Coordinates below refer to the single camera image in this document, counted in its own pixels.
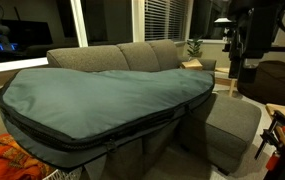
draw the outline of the couch backrest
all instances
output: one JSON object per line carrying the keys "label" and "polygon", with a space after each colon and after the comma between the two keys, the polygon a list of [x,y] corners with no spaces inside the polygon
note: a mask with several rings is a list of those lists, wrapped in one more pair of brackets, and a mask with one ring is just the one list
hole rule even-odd
{"label": "couch backrest", "polygon": [[155,72],[174,69],[180,64],[171,40],[118,45],[62,48],[47,52],[50,67],[86,72],[134,70]]}

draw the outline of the couch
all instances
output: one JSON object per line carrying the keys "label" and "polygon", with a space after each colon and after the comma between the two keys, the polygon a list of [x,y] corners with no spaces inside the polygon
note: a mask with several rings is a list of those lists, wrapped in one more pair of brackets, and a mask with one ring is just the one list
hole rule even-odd
{"label": "couch", "polygon": [[[171,40],[56,49],[47,52],[47,59],[50,67],[85,72],[157,72],[179,68],[181,64]],[[203,73],[213,73],[214,60],[199,60],[203,71],[206,71]],[[203,156],[225,173],[234,172],[252,143],[260,116],[259,108],[249,103],[212,94],[205,103],[180,120],[118,147],[103,161],[97,159],[97,162],[92,162],[95,163],[95,178],[91,179],[141,179],[173,137],[179,139],[181,146],[190,153]]]}

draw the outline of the potted plant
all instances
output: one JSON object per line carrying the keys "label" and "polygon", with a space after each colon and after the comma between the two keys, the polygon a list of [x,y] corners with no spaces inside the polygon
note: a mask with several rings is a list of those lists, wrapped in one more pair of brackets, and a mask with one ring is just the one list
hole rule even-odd
{"label": "potted plant", "polygon": [[200,39],[201,36],[187,40],[187,43],[189,45],[188,49],[189,60],[191,60],[194,57],[201,57],[202,52],[200,52],[200,46],[203,43],[203,41],[200,41]]}

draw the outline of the gray ottoman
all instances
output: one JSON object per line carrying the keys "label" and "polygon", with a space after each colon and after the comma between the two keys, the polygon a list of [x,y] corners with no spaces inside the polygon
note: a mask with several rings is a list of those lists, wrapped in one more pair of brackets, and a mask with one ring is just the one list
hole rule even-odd
{"label": "gray ottoman", "polygon": [[179,141],[228,174],[241,164],[260,118],[260,108],[213,93],[204,104],[181,119]]}

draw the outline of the orange blanket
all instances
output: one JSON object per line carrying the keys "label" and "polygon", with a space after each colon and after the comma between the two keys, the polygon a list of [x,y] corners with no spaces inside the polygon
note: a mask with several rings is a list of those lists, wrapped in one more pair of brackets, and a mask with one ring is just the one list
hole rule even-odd
{"label": "orange blanket", "polygon": [[52,171],[25,152],[11,135],[0,135],[0,180],[38,180]]}

